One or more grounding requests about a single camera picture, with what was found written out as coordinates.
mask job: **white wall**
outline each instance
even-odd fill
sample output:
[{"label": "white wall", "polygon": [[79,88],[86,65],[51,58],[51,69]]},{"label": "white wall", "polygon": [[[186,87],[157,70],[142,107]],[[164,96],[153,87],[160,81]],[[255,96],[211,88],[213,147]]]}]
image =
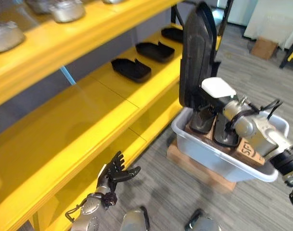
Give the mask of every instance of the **white wall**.
[{"label": "white wall", "polygon": [[[293,18],[293,0],[258,0],[244,36],[256,39],[259,26],[265,20],[266,15],[281,15],[282,18]],[[282,33],[284,30],[284,28],[277,27],[277,33]],[[284,43],[284,48],[288,49],[293,43],[293,31],[286,36],[288,39]]]},{"label": "white wall", "polygon": [[247,26],[256,4],[257,0],[234,0],[228,22]]}]

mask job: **yellow shelf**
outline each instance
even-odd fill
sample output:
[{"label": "yellow shelf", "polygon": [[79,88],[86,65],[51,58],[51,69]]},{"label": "yellow shelf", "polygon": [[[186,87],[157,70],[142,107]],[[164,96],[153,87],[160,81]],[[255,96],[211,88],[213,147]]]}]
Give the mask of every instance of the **yellow shelf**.
[{"label": "yellow shelf", "polygon": [[3,12],[0,20],[15,21],[26,40],[0,54],[0,104],[178,1],[126,0],[106,5],[101,0],[88,0],[86,16],[67,24],[35,15],[24,4]]},{"label": "yellow shelf", "polygon": [[[68,184],[57,192],[32,217],[31,220],[35,230],[68,230],[71,223],[65,218],[65,212],[75,207],[87,194],[95,190],[97,184],[96,178],[103,164],[109,162],[112,156],[118,150],[121,150],[125,156],[125,165],[128,167],[180,111],[178,88],[179,85],[176,84],[147,110],[130,129],[127,129],[121,134],[96,159],[89,163]],[[78,214],[79,211],[74,214],[74,217],[77,217]]]},{"label": "yellow shelf", "polygon": [[[153,69],[146,83],[105,64],[0,134],[0,231],[19,228],[175,85],[182,47],[159,33],[149,40],[159,39],[176,54],[167,64],[138,57]],[[137,56],[132,48],[121,57]]]}]

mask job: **gray plastic tub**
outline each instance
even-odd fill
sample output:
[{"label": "gray plastic tub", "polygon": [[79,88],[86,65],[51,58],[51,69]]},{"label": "gray plastic tub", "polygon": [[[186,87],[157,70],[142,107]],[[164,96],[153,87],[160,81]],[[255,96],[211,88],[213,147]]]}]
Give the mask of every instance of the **gray plastic tub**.
[{"label": "gray plastic tub", "polygon": [[[185,126],[191,119],[192,113],[191,108],[185,107],[172,122],[172,129],[177,135],[178,149],[182,153],[232,182],[255,178],[265,182],[273,182],[277,179],[278,172],[271,163],[266,162],[257,169],[252,168],[185,132]],[[273,115],[269,122],[287,137],[289,124],[286,120]]]}]

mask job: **black cable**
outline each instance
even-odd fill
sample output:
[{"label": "black cable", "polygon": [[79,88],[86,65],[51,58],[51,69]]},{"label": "black cable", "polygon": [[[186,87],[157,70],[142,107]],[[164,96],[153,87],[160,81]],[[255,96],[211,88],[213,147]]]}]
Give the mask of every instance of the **black cable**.
[{"label": "black cable", "polygon": [[260,109],[258,109],[254,104],[252,103],[248,103],[248,105],[256,112],[259,113],[261,111],[265,111],[268,109],[272,109],[269,113],[269,115],[267,116],[267,119],[269,120],[272,116],[272,114],[274,113],[274,111],[283,104],[283,101],[276,99],[273,102],[271,102],[270,104],[268,104],[267,106],[263,107],[261,106]]}]

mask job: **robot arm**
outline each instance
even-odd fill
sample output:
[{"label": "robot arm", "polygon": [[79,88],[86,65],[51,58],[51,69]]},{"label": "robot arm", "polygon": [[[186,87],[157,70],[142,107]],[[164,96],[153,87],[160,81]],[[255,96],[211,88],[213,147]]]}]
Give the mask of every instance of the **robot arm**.
[{"label": "robot arm", "polygon": [[[100,171],[96,191],[90,193],[74,209],[66,212],[65,216],[73,223],[71,231],[97,231],[99,227],[98,215],[117,202],[115,194],[117,183],[134,178],[139,173],[140,167],[123,170],[125,168],[123,157],[120,151],[117,152],[112,161],[104,165]],[[70,214],[80,208],[79,217],[73,219]]]},{"label": "robot arm", "polygon": [[[239,100],[236,91],[223,79],[211,77],[203,80],[198,92],[198,97],[230,121],[227,129],[235,129],[239,136],[246,138],[282,174],[284,182],[293,187],[293,144],[267,118],[259,115],[246,98]],[[290,199],[293,203],[293,191]]]}]

